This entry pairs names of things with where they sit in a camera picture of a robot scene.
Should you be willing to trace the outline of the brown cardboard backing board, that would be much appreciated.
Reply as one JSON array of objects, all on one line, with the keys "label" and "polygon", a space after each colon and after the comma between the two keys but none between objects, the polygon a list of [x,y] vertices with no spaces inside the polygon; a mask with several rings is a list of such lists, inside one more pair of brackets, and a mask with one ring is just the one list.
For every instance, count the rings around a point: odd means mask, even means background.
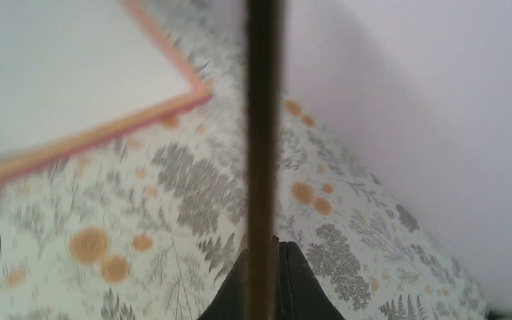
[{"label": "brown cardboard backing board", "polygon": [[247,1],[245,319],[275,315],[275,162],[284,1]]}]

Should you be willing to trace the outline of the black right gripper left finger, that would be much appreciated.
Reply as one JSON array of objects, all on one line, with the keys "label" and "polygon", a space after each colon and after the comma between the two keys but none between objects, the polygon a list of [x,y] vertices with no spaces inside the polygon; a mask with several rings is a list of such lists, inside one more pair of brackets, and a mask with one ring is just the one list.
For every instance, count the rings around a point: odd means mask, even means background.
[{"label": "black right gripper left finger", "polygon": [[198,320],[243,320],[246,250],[240,252],[212,302]]}]

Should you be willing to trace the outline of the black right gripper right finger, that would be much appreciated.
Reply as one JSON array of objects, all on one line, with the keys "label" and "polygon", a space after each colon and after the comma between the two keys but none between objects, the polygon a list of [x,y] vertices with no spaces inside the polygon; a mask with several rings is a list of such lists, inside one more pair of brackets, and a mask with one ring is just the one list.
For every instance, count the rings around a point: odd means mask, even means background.
[{"label": "black right gripper right finger", "polygon": [[330,302],[295,242],[278,244],[276,319],[336,320],[343,316]]}]

